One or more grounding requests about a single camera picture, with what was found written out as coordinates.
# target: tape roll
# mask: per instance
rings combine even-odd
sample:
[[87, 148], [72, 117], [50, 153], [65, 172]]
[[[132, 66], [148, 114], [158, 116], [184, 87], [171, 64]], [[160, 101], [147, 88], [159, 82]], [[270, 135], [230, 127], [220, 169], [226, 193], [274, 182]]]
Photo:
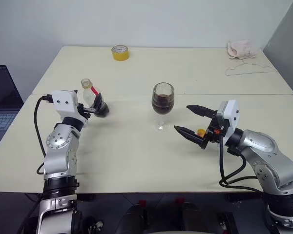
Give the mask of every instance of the tape roll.
[[116, 45], [112, 48], [112, 55], [116, 61], [124, 61], [129, 58], [128, 47], [125, 45]]

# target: gray wall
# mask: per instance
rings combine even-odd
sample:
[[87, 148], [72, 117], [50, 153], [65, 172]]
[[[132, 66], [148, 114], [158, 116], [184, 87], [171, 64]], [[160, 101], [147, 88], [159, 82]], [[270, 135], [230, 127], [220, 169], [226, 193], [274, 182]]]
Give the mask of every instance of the gray wall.
[[23, 99], [64, 45], [264, 48], [293, 0], [0, 0], [0, 64]]
[[293, 89], [293, 4], [265, 47], [264, 53]]

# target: white table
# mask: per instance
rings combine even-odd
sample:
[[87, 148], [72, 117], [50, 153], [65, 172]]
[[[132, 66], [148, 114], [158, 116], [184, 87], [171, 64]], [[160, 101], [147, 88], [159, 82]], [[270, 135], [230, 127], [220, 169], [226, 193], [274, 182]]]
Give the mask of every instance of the white table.
[[[130, 58], [115, 61], [110, 47], [63, 47], [33, 94], [74, 90], [89, 78], [104, 95], [150, 95], [158, 82], [176, 94], [293, 94], [278, 72], [226, 76], [242, 61], [229, 59], [225, 48], [129, 48]], [[235, 73], [276, 71], [262, 51]]]
[[[0, 143], [0, 191], [42, 191], [43, 176], [37, 175], [36, 169], [43, 157], [33, 123], [39, 97], [28, 98]], [[77, 156], [79, 193], [237, 191], [218, 185], [219, 150], [215, 144], [202, 150], [173, 127], [166, 132], [153, 129], [156, 114], [150, 95], [104, 98], [109, 115], [92, 117], [82, 130]], [[205, 129], [210, 119], [193, 114], [186, 105], [217, 109], [221, 101], [229, 99], [239, 101], [239, 128], [267, 133], [293, 160], [292, 95], [176, 95], [168, 122]], [[53, 105], [42, 102], [38, 123], [44, 142], [59, 121]], [[239, 158], [225, 154], [226, 173], [240, 164]], [[251, 167], [248, 165], [241, 175], [253, 175]], [[260, 189], [256, 180], [243, 184]]]

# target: laptop keyboard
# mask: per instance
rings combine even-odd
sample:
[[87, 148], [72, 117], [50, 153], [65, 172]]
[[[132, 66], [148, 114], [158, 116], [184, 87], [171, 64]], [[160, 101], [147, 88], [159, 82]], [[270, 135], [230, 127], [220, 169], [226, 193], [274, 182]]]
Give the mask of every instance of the laptop keyboard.
[[0, 130], [7, 130], [16, 114], [0, 114]]

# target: dark liquid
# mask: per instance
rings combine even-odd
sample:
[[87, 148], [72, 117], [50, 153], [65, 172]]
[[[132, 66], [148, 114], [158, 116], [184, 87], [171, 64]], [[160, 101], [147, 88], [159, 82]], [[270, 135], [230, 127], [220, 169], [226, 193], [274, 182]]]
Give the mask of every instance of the dark liquid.
[[174, 106], [174, 96], [165, 94], [153, 94], [152, 106], [156, 113], [165, 115], [169, 113]]

